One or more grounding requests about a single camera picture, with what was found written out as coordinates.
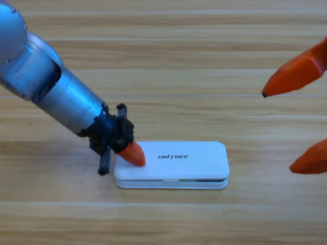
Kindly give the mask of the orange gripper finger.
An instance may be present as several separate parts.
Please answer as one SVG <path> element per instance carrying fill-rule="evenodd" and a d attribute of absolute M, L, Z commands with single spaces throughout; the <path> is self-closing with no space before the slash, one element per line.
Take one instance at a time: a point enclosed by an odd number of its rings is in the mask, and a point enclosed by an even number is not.
<path fill-rule="evenodd" d="M 307 86 L 326 72 L 326 38 L 283 64 L 262 89 L 262 96 L 288 93 Z"/>
<path fill-rule="evenodd" d="M 326 173 L 326 139 L 309 147 L 289 169 L 296 174 Z"/>

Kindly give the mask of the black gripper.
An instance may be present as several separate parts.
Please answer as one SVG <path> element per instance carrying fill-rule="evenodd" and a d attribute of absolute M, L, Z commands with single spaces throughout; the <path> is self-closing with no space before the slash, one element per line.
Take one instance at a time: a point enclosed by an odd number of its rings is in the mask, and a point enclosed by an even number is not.
<path fill-rule="evenodd" d="M 111 115 L 107 104 L 103 103 L 91 126 L 78 133 L 80 137 L 88 137 L 89 148 L 101 156 L 98 168 L 101 176 L 109 173 L 111 151 L 133 165 L 143 167 L 146 164 L 143 149 L 134 141 L 134 124 L 127 119 L 127 106 L 120 103 L 116 108 L 118 115 Z"/>

